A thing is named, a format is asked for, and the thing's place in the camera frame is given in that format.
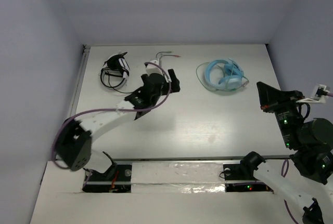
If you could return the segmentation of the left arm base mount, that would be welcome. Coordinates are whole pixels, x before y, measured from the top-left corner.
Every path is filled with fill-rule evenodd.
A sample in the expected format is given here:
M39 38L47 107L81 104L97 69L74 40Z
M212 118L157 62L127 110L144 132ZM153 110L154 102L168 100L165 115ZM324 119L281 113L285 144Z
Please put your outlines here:
M86 172L82 191L85 193L131 193L132 164L118 164L103 151L111 165L100 173L94 169Z

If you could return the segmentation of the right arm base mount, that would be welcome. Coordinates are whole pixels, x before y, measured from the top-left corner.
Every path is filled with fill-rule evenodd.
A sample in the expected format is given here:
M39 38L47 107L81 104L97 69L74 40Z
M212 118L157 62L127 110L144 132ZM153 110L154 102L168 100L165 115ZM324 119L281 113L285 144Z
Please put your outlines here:
M258 153L251 151L237 164L224 164L219 177L225 182L226 192L271 192L265 183L255 179L254 172L266 160Z

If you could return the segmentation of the light blue headphones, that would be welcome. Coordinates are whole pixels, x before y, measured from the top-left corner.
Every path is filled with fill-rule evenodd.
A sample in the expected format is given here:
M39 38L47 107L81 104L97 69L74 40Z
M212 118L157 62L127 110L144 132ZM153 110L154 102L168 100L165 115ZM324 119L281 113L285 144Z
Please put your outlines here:
M211 82L211 72L219 64L223 64L223 77L217 83ZM214 60L204 71L204 80L208 86L215 90L234 91L247 86L249 80L245 77L243 69L232 59Z

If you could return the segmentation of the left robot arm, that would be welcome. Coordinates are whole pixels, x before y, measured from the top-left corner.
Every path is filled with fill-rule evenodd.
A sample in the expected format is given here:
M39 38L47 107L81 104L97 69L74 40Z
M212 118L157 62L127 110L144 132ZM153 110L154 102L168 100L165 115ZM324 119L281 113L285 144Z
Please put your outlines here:
M118 126L135 121L161 106L171 93L180 91L174 70L142 75L143 86L126 96L116 107L78 113L63 123L58 131L54 155L65 163L64 169L98 172L103 179L111 179L116 167L106 152L92 149L93 142Z

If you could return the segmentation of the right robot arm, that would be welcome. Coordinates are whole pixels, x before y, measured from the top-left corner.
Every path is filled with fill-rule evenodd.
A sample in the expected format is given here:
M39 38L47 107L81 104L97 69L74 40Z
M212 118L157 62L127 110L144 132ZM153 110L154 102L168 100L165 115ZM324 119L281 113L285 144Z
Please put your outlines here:
M260 108L276 117L285 147L301 176L326 185L332 176L332 123L325 118L307 121L312 103L324 103L331 94L317 85L312 97L297 90L282 91L264 82L257 82ZM332 211L307 193L294 188L281 174L273 171L268 162L252 152L249 161L242 163L240 172L247 179L255 178L279 193L284 201L300 211L303 223L332 223Z

